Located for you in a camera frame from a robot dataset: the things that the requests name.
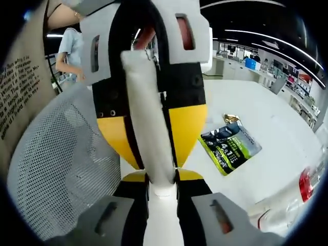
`white mesh chair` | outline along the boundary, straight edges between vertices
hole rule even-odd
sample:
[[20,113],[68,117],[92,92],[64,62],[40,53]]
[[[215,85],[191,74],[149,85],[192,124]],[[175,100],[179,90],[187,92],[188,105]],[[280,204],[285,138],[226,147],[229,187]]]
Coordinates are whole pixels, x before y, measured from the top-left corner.
[[46,240],[68,233],[120,180],[119,156],[98,129],[92,92],[75,83],[26,129],[7,186],[24,220]]

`black ceiling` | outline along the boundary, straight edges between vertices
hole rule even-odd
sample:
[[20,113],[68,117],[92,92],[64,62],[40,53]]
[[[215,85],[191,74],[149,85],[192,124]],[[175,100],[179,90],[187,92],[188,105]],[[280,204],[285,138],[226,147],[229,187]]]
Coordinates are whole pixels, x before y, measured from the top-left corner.
[[[205,7],[213,3],[220,4]],[[213,37],[219,40],[224,41],[224,38],[237,39],[237,44],[258,48],[253,46],[252,43],[266,46],[263,40],[270,42],[273,40],[254,34],[226,32],[225,29],[262,33],[284,40],[302,49],[323,65],[323,61],[320,58],[320,49],[318,49],[316,42],[312,38],[311,30],[306,28],[309,23],[304,23],[303,18],[296,13],[295,5],[291,5],[290,1],[200,0],[200,6],[201,14],[209,21],[213,29]],[[61,28],[52,31],[52,33],[63,33],[64,30],[65,28]],[[297,60],[314,74],[319,72],[320,68],[305,55],[281,42],[276,41],[276,43],[279,46],[279,52]],[[56,53],[59,44],[60,39],[58,38],[47,39],[45,44],[46,53]]]

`yellow panel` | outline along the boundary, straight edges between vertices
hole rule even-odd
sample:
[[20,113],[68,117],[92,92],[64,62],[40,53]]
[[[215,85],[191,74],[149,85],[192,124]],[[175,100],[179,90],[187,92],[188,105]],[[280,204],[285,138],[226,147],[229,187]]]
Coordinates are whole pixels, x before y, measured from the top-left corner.
[[198,174],[194,171],[180,169],[180,168],[178,168],[178,171],[179,171],[179,177],[180,177],[181,181],[203,179],[203,177],[200,174]]
[[169,110],[178,167],[182,167],[205,124],[207,106],[196,105]]
[[107,143],[135,169],[140,169],[130,148],[124,117],[97,119],[99,129]]
[[130,173],[125,176],[122,181],[126,182],[144,182],[145,181],[145,171],[139,171],[135,173]]

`light blue shirt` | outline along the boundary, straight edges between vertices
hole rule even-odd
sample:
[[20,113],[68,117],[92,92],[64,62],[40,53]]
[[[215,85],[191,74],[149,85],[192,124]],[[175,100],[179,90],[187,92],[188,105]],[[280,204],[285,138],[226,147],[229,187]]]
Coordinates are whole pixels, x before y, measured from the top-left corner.
[[74,28],[67,28],[60,42],[58,53],[67,53],[68,64],[81,67],[81,54],[83,48],[82,33]]

